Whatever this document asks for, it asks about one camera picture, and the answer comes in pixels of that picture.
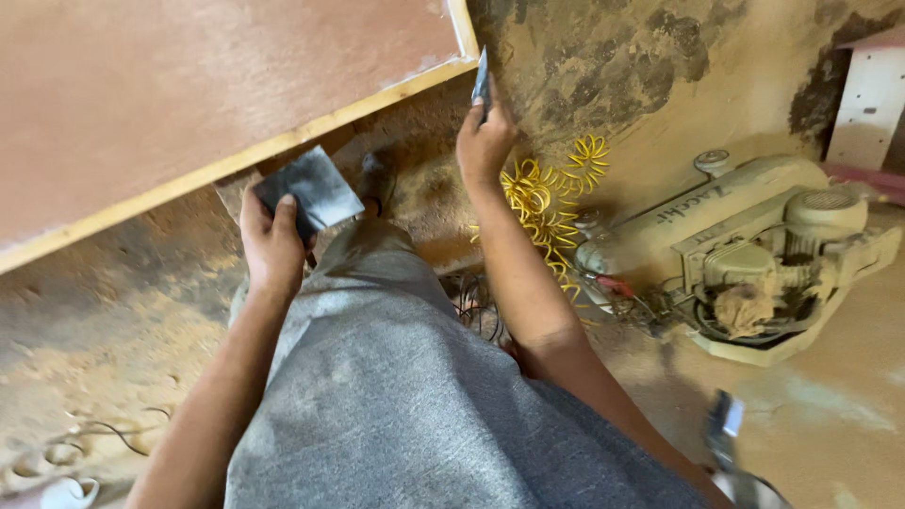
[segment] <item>compressor tank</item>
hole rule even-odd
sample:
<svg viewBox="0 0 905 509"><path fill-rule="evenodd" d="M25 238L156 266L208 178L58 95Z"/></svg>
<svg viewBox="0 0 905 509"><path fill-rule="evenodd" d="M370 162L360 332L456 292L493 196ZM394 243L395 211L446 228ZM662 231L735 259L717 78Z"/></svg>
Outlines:
<svg viewBox="0 0 905 509"><path fill-rule="evenodd" d="M682 275L672 245L794 186L824 189L825 173L795 156L757 158L720 178L581 245L576 261L596 274L618 275L639 290Z"/></svg>

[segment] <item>foot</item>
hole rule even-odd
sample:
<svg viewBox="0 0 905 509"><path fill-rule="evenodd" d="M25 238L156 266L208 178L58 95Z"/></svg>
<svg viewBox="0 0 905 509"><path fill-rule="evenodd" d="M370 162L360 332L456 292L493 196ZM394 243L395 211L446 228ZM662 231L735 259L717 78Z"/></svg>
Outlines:
<svg viewBox="0 0 905 509"><path fill-rule="evenodd" d="M361 181L357 192L365 211L373 212L373 216L383 216L394 189L395 169L385 164L377 154L367 153L361 161Z"/></svg>

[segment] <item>shoe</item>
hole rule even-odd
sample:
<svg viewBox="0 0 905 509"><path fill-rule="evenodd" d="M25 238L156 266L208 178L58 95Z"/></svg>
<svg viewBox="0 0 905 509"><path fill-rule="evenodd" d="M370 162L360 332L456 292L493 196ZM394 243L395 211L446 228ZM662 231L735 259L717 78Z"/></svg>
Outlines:
<svg viewBox="0 0 905 509"><path fill-rule="evenodd" d="M382 157L368 152L361 160L361 180L357 194L361 199L372 198L377 202L377 217L383 216L395 190L395 168L386 164Z"/></svg>

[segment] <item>pink painted surface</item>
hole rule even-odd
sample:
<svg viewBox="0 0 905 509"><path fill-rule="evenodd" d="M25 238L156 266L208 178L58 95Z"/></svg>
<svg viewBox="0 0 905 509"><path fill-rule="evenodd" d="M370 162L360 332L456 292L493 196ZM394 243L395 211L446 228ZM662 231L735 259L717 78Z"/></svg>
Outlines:
<svg viewBox="0 0 905 509"><path fill-rule="evenodd" d="M820 168L830 177L868 184L891 203L905 205L905 176L831 163L822 163Z"/></svg>
<svg viewBox="0 0 905 509"><path fill-rule="evenodd" d="M459 56L444 0L9 0L0 250Z"/></svg>
<svg viewBox="0 0 905 509"><path fill-rule="evenodd" d="M905 47L905 24L891 28L886 32L880 32L879 34L864 37L853 43L840 44L837 47L858 50L866 48Z"/></svg>

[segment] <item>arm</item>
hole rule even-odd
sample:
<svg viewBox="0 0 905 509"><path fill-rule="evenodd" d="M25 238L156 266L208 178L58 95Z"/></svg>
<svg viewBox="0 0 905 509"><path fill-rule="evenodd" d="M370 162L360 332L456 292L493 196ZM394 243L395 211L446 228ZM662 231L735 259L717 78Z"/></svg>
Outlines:
<svg viewBox="0 0 905 509"><path fill-rule="evenodd" d="M492 85L487 122L478 125L482 105L469 111L456 156L481 227L491 291L516 342L519 365L527 376L548 379L581 399L697 487L714 507L731 507L704 472L653 428L597 358L571 303L512 212L500 171L517 131Z"/></svg>
<svg viewBox="0 0 905 509"><path fill-rule="evenodd" d="M271 219L251 186L245 189L240 228L251 275L248 298L154 448L128 508L221 504L230 457L261 403L280 328L301 286L305 247L295 213L290 197Z"/></svg>

